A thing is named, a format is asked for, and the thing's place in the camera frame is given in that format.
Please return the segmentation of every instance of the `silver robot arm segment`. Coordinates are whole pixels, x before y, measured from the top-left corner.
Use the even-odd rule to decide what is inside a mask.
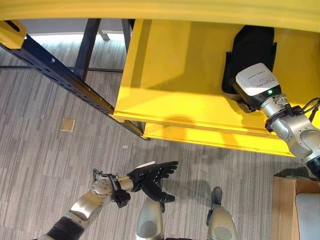
[[[134,185],[130,177],[116,179],[120,189],[130,192]],[[96,180],[90,190],[80,197],[53,228],[39,240],[77,240],[97,218],[102,208],[115,200],[118,187],[110,178]]]
[[[320,179],[320,130],[304,114],[279,115],[286,110],[285,106],[289,106],[289,102],[280,94],[268,98],[260,109],[268,121],[273,119],[269,127],[286,142],[290,152],[303,160]]]

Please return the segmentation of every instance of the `robotic hand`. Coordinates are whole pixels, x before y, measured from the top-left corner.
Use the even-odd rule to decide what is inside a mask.
[[[277,49],[274,35],[272,27],[242,28],[234,38],[232,52],[226,53],[222,90],[246,113],[262,111],[267,117],[265,128],[284,140],[320,180],[320,130],[312,125],[320,97],[303,108],[287,101],[272,73]]]
[[[62,218],[39,240],[77,240],[96,219],[104,206],[111,201],[119,208],[128,204],[130,194],[143,190],[149,198],[159,203],[175,201],[175,197],[162,191],[158,182],[168,178],[177,169],[178,162],[147,163],[138,166],[124,177],[105,174],[93,169],[91,189],[80,197]]]

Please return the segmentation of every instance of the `metal bracket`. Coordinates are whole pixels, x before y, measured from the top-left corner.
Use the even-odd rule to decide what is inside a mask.
[[[131,121],[129,120],[124,120],[123,123],[120,123],[123,127],[125,127],[126,129],[128,129],[130,132],[139,135],[141,138],[143,139],[147,139],[146,137],[144,137],[144,132],[138,128],[136,125],[134,125]]]
[[[0,21],[0,43],[9,49],[21,48],[27,29],[17,20]]]
[[[130,40],[131,40],[130,20],[129,19],[122,19],[121,21],[122,21],[125,50],[126,50],[126,53],[128,53]]]
[[[99,33],[99,35],[101,36],[101,38],[102,38],[104,41],[109,41],[109,40],[110,40],[110,37],[108,36],[108,34],[107,34],[107,33],[104,33],[104,32],[102,31],[101,26],[99,26],[99,28],[98,28],[98,33]]]

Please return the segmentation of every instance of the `gray carpet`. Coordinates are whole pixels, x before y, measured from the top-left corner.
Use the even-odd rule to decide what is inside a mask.
[[[40,42],[73,66],[80,41]],[[91,67],[122,68],[123,40],[97,40]],[[18,60],[0,51],[1,65]],[[87,83],[115,105],[120,74],[89,72]],[[75,118],[74,132],[60,131]],[[0,239],[32,239],[49,230],[91,185],[92,168],[125,175],[149,161],[179,161],[164,181],[176,196],[163,215],[166,237],[204,240],[211,190],[223,190],[240,240],[271,234],[273,175],[306,176],[296,159],[162,140],[144,141],[33,70],[0,71]],[[134,239],[143,192],[128,206],[107,206],[82,240]]]

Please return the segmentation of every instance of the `black boot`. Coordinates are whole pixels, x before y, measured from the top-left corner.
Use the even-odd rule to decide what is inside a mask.
[[[222,200],[222,190],[220,187],[215,187],[211,194],[211,208],[208,212],[208,215],[206,216],[206,226],[209,227],[210,218],[212,213],[214,212],[214,206],[215,204],[221,205]]]

